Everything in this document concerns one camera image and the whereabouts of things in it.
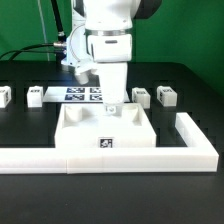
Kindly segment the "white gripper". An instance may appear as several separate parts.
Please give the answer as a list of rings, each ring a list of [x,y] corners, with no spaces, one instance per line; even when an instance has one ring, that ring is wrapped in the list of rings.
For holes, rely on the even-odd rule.
[[[127,82],[127,63],[99,63],[97,75],[108,115],[116,115],[118,106],[124,102]]]

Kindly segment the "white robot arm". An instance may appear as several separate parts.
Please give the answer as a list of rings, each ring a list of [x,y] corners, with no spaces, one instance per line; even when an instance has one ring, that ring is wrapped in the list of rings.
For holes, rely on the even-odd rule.
[[[109,114],[116,114],[125,101],[133,21],[150,18],[161,4],[162,0],[71,0],[72,31],[62,65],[81,84],[91,75],[99,77]]]

